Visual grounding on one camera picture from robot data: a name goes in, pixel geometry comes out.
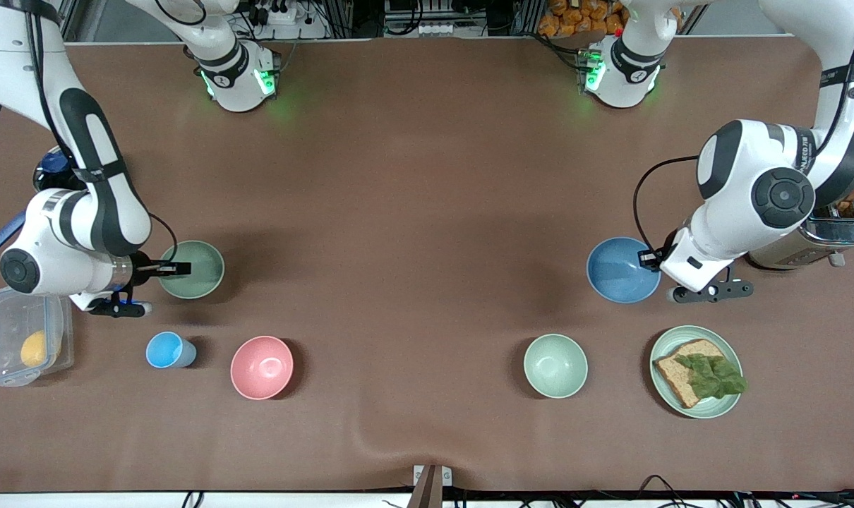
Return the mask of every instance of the clear plastic container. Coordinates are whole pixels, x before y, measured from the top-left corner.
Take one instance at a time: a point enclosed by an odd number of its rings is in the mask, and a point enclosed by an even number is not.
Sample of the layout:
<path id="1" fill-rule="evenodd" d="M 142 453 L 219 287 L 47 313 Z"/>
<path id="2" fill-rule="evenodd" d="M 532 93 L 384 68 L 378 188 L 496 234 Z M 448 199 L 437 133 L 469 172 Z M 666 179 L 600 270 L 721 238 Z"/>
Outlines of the clear plastic container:
<path id="1" fill-rule="evenodd" d="M 24 386 L 73 365 L 69 298 L 0 290 L 0 386 Z"/>

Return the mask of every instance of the tabletop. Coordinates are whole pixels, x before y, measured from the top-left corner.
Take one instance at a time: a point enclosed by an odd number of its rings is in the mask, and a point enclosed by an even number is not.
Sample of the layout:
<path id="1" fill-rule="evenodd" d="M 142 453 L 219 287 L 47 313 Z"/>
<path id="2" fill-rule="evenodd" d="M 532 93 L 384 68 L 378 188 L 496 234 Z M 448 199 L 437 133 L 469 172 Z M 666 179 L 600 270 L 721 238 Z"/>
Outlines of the tabletop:
<path id="1" fill-rule="evenodd" d="M 288 52 L 289 46 L 275 46 Z M 75 315 L 76 364 L 0 388 L 0 491 L 391 488 L 411 466 L 483 490 L 854 486 L 854 250 L 847 267 L 738 274 L 746 299 L 620 306 L 584 265 L 636 236 L 651 165 L 733 119 L 812 125 L 817 58 L 793 38 L 682 39 L 644 102 L 581 96 L 534 41 L 300 44 L 279 96 L 245 114 L 205 97 L 176 46 L 72 47 L 150 211 L 224 254 L 223 286 L 178 301 L 152 281 L 142 319 Z M 0 227 L 32 195 L 48 132 L 0 118 Z M 694 165 L 657 171 L 639 206 L 661 241 L 702 202 Z M 169 236 L 155 228 L 144 250 Z M 750 389 L 692 421 L 649 380 L 662 331 L 729 341 Z M 191 338 L 188 369 L 144 346 Z M 542 399 L 531 339 L 575 338 L 589 379 Z M 229 364 L 285 338 L 288 390 L 246 401 Z"/>

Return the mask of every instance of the light green bowl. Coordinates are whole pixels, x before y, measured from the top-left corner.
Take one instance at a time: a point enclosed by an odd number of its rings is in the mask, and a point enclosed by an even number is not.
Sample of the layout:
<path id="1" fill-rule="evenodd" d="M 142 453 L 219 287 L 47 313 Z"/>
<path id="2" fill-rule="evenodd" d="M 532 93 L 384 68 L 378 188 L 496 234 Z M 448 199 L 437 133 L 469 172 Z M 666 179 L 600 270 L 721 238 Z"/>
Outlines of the light green bowl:
<path id="1" fill-rule="evenodd" d="M 740 369 L 740 360 L 738 355 L 734 353 L 731 346 L 724 338 L 719 337 L 715 332 L 694 325 L 682 325 L 662 334 L 656 343 L 653 344 L 653 351 L 650 353 L 650 376 L 653 376 L 653 384 L 656 386 L 656 391 L 662 396 L 666 404 L 678 411 L 682 415 L 691 418 L 716 418 L 731 411 L 731 408 L 737 404 L 740 395 L 726 395 L 721 399 L 708 397 L 697 402 L 697 405 L 688 409 L 681 405 L 678 396 L 672 392 L 672 387 L 668 385 L 666 379 L 659 373 L 656 367 L 656 360 L 675 353 L 682 344 L 689 343 L 696 339 L 706 339 L 718 347 L 718 350 L 725 355 L 725 360 L 733 364 L 738 372 L 743 375 L 743 370 Z"/>
<path id="2" fill-rule="evenodd" d="M 160 258 L 168 260 L 172 251 L 172 247 L 168 248 Z M 224 267 L 226 267 L 223 256 L 217 248 L 205 241 L 179 242 L 176 257 L 173 260 L 192 264 L 191 274 L 178 274 L 178 276 L 158 279 L 164 291 L 176 298 L 191 300 L 210 295 L 223 280 Z"/>
<path id="3" fill-rule="evenodd" d="M 565 335 L 542 335 L 527 347 L 524 375 L 544 397 L 571 397 L 587 380 L 587 356 L 578 343 Z"/>

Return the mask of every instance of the toast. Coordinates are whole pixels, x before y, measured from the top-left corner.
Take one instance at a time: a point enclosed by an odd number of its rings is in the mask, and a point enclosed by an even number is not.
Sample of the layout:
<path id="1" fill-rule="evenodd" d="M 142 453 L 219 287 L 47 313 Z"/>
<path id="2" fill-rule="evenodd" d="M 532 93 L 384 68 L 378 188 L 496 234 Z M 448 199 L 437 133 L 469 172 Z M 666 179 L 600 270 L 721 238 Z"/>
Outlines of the toast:
<path id="1" fill-rule="evenodd" d="M 668 385 L 672 387 L 672 392 L 675 392 L 675 396 L 678 396 L 681 405 L 688 409 L 696 406 L 700 402 L 700 398 L 694 393 L 694 389 L 691 388 L 691 370 L 675 361 L 675 357 L 679 354 L 686 356 L 694 353 L 700 353 L 704 356 L 725 356 L 715 344 L 706 339 L 697 339 L 682 344 L 678 349 L 672 351 L 672 354 L 656 360 L 656 369 L 659 369 L 659 373 L 666 379 Z"/>

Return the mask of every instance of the blue bowl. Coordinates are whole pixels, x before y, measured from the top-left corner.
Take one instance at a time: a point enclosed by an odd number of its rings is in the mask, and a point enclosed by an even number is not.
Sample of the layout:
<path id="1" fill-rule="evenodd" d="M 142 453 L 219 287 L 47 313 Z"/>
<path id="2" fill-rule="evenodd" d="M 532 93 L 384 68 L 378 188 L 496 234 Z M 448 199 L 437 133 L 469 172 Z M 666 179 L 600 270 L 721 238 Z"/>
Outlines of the blue bowl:
<path id="1" fill-rule="evenodd" d="M 644 242 L 628 237 L 602 241 L 587 258 L 587 279 L 595 292 L 615 303 L 637 303 L 659 287 L 661 272 L 640 266 L 637 252 L 648 250 Z"/>

